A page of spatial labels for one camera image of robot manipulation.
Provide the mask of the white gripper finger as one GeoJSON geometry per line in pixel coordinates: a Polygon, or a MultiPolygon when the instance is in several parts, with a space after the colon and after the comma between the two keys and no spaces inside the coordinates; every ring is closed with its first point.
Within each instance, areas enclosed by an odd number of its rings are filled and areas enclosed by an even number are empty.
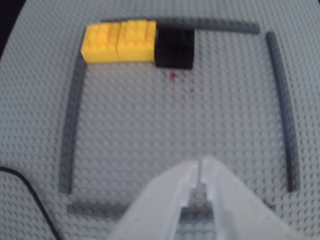
{"type": "Polygon", "coordinates": [[[200,180],[213,208],[218,240],[298,240],[291,229],[223,163],[207,156],[200,180]]]}
{"type": "Polygon", "coordinates": [[[151,180],[114,227],[110,240],[172,240],[197,186],[199,162],[184,161],[151,180]]]}

